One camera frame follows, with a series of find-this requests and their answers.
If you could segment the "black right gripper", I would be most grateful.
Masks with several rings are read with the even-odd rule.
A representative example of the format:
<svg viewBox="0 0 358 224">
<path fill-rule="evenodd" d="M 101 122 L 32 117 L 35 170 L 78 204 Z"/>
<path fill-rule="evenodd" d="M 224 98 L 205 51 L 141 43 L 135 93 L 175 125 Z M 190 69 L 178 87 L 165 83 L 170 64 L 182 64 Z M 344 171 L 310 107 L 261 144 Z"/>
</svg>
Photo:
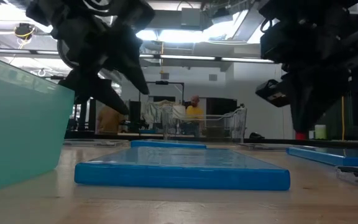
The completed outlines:
<svg viewBox="0 0 358 224">
<path fill-rule="evenodd" d="M 260 0 L 260 57 L 300 70 L 328 58 L 343 36 L 353 0 Z M 308 131 L 349 89 L 348 73 L 296 75 L 286 80 L 295 131 Z"/>
</svg>

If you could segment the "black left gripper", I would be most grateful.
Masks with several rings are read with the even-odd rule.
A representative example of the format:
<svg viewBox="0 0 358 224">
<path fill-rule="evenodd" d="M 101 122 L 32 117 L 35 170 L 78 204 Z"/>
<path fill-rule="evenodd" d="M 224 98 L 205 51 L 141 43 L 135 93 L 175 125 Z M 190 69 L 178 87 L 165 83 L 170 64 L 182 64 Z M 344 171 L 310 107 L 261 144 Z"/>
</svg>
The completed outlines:
<svg viewBox="0 0 358 224">
<path fill-rule="evenodd" d="M 144 0 L 110 0 L 100 5 L 92 0 L 61 0 L 57 9 L 57 49 L 71 68 L 104 68 L 121 72 L 142 94 L 148 95 L 140 66 L 144 30 L 155 11 Z M 109 79 L 82 75 L 72 70 L 59 85 L 75 92 L 74 105 L 98 100 L 120 114 L 129 114 Z"/>
</svg>

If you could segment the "blue disc case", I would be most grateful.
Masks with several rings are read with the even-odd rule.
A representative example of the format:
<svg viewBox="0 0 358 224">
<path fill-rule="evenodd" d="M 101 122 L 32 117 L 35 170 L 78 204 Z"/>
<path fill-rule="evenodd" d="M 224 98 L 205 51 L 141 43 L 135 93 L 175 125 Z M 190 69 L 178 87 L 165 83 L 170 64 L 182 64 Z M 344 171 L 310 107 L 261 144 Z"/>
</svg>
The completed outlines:
<svg viewBox="0 0 358 224">
<path fill-rule="evenodd" d="M 282 190 L 287 169 L 231 149 L 131 147 L 75 166 L 85 185 L 176 189 Z"/>
<path fill-rule="evenodd" d="M 172 147 L 172 148 L 190 148 L 206 149 L 205 144 L 195 144 L 180 141 L 163 141 L 158 139 L 134 140 L 130 143 L 131 147 Z"/>
<path fill-rule="evenodd" d="M 358 149 L 291 146 L 286 148 L 286 153 L 332 166 L 358 167 Z"/>
</svg>

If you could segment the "pale green cylinder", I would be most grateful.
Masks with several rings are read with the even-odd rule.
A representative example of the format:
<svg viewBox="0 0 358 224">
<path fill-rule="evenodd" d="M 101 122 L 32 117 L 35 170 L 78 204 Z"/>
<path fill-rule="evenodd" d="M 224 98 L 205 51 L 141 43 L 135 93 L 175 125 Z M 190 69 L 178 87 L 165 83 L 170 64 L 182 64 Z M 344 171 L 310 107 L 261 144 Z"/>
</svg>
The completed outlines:
<svg viewBox="0 0 358 224">
<path fill-rule="evenodd" d="M 325 124 L 316 124 L 314 126 L 315 139 L 327 139 L 327 130 Z"/>
</svg>

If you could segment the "ceiling light tube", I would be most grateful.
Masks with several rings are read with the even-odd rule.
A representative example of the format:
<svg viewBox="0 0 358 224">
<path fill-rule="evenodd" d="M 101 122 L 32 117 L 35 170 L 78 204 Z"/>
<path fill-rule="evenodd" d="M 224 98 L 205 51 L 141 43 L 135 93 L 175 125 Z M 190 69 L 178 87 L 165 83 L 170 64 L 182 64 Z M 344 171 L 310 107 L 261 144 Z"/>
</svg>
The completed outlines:
<svg viewBox="0 0 358 224">
<path fill-rule="evenodd" d="M 260 58 L 236 58 L 236 57 L 221 57 L 223 62 L 234 63 L 274 63 L 271 60 L 265 60 Z"/>
<path fill-rule="evenodd" d="M 208 56 L 195 56 L 195 55 L 160 55 L 162 59 L 179 59 L 179 60 L 205 60 L 214 61 L 215 57 Z"/>
</svg>

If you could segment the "clear plastic bin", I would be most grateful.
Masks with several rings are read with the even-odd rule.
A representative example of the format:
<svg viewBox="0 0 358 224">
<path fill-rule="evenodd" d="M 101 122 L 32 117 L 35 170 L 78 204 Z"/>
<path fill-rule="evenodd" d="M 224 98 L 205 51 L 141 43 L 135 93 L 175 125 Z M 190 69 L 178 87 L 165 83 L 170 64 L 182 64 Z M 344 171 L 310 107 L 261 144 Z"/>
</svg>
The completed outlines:
<svg viewBox="0 0 358 224">
<path fill-rule="evenodd" d="M 229 139 L 231 141 L 243 141 L 246 130 L 247 110 L 238 108 L 233 112 L 215 115 L 204 114 L 204 126 L 200 138 Z M 172 106 L 161 108 L 162 133 L 164 139 L 196 138 L 189 133 L 188 118 L 174 119 Z"/>
</svg>

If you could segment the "grey ceiling box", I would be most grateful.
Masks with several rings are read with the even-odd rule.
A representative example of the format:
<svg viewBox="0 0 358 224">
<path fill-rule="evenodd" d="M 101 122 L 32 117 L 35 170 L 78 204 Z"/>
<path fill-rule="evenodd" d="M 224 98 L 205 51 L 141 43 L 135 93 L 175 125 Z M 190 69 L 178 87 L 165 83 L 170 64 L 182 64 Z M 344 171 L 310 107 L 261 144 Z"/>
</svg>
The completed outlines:
<svg viewBox="0 0 358 224">
<path fill-rule="evenodd" d="M 197 8 L 181 9 L 181 25 L 188 27 L 199 27 L 201 22 L 200 10 Z"/>
</svg>

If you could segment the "teal translucent plastic bin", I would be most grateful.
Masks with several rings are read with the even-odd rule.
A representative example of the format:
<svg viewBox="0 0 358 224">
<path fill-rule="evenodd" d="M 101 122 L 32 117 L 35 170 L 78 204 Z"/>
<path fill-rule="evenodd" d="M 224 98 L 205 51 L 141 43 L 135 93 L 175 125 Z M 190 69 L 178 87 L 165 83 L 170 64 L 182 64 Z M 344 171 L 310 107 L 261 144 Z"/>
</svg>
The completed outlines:
<svg viewBox="0 0 358 224">
<path fill-rule="evenodd" d="M 0 189 L 56 168 L 74 92 L 0 60 Z"/>
</svg>

